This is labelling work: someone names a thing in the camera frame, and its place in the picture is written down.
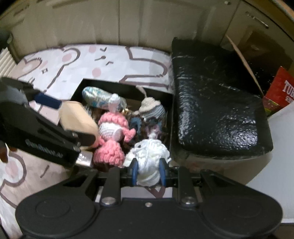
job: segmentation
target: cabinet handle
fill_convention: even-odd
[[[30,5],[26,5],[24,8],[20,9],[19,11],[16,11],[13,16],[16,16],[17,14],[20,14],[22,11],[24,11],[25,9],[27,9]]]
[[[246,11],[245,14],[249,17],[251,17],[253,20],[258,21],[259,23],[261,23],[266,29],[269,29],[270,27],[262,20],[260,20],[259,18],[253,16],[250,12]]]

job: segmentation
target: black leather cushion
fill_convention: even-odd
[[[235,52],[174,39],[176,141],[199,157],[238,160],[273,149],[258,88]]]

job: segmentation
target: pink crochet hat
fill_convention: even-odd
[[[116,113],[106,112],[106,113],[104,113],[101,116],[101,118],[98,122],[98,125],[101,125],[104,122],[115,123],[117,125],[120,125],[123,128],[128,129],[127,119],[119,112],[116,112]]]

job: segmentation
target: pink crochet doll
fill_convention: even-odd
[[[128,121],[119,112],[104,113],[99,122],[100,147],[94,153],[94,163],[108,163],[121,166],[125,155],[118,143],[124,137],[124,142],[129,142],[136,134],[135,129],[129,130]]]

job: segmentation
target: silver screw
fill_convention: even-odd
[[[192,205],[196,203],[196,199],[193,197],[185,197],[185,198],[182,198],[182,203],[186,205]]]
[[[148,208],[149,207],[152,207],[152,203],[149,203],[149,202],[148,203],[145,203],[145,206],[148,207]]]
[[[73,150],[74,151],[77,151],[77,152],[80,152],[81,151],[80,148],[78,146],[76,146],[76,145],[73,147]]]
[[[115,204],[116,200],[114,197],[104,197],[101,199],[101,202],[105,205]]]

